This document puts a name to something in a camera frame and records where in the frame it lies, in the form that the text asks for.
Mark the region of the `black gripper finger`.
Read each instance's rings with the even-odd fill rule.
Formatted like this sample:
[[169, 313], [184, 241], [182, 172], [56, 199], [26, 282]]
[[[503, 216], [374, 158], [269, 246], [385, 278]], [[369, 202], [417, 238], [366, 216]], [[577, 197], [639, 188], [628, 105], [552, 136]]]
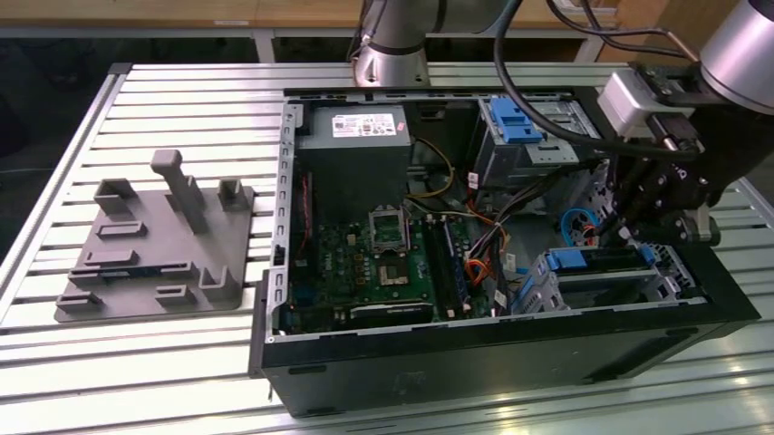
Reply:
[[683, 210], [655, 211], [628, 219], [619, 237], [641, 244], [679, 246], [689, 242], [689, 225]]
[[639, 219], [639, 186], [644, 177], [644, 159], [617, 156], [608, 169], [611, 212], [603, 224], [603, 239], [619, 240], [619, 230], [633, 226]]

